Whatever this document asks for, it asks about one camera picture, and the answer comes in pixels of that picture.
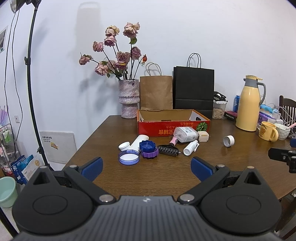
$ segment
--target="red box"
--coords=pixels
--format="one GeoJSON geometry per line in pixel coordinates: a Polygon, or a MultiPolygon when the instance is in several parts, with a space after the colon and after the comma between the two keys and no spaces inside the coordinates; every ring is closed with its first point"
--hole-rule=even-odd
{"type": "Polygon", "coordinates": [[[207,131],[210,120],[196,110],[139,110],[138,133],[149,137],[172,136],[176,127],[190,126],[207,131]]]}

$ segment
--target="yellow thermos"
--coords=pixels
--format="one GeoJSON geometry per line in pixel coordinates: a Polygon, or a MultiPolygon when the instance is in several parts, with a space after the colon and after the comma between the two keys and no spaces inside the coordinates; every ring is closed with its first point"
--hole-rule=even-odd
{"type": "Polygon", "coordinates": [[[237,111],[236,126],[245,131],[256,131],[259,117],[260,105],[266,95],[266,86],[258,82],[262,80],[254,75],[246,75],[244,88],[239,98],[239,109],[237,111]],[[258,85],[264,87],[263,98],[260,99],[258,85]]]}

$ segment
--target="wooden table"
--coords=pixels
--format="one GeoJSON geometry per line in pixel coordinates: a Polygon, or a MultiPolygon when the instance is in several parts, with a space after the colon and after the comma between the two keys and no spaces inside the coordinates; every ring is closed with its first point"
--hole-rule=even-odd
{"type": "MultiPolygon", "coordinates": [[[[200,181],[192,174],[190,161],[199,156],[213,166],[225,164],[231,170],[242,171],[255,166],[274,191],[282,198],[296,188],[296,174],[289,173],[288,166],[268,158],[270,147],[292,149],[289,140],[268,142],[258,137],[258,131],[247,132],[238,129],[230,120],[211,120],[209,141],[201,142],[195,154],[183,155],[188,143],[177,144],[182,152],[177,157],[159,155],[155,159],[143,159],[132,166],[119,163],[118,145],[138,136],[136,119],[109,116],[75,153],[67,165],[82,165],[96,156],[104,160],[102,173],[94,183],[116,198],[120,195],[173,195],[180,194],[200,181]],[[234,146],[226,148],[222,139],[232,135],[234,146]]],[[[167,145],[171,137],[151,137],[156,145],[167,145]]]]}

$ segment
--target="marbled vase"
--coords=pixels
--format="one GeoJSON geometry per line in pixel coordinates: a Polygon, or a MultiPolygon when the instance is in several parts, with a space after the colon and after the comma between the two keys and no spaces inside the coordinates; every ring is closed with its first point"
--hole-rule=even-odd
{"type": "Polygon", "coordinates": [[[140,102],[139,80],[119,80],[119,103],[121,117],[132,119],[137,117],[138,105],[140,102]]]}

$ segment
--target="green plant graphic on box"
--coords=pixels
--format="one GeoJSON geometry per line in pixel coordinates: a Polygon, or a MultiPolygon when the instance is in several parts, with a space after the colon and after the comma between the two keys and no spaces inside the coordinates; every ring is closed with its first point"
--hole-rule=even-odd
{"type": "Polygon", "coordinates": [[[198,126],[196,127],[197,131],[206,131],[207,130],[207,123],[205,122],[201,122],[198,124],[198,126]]]}

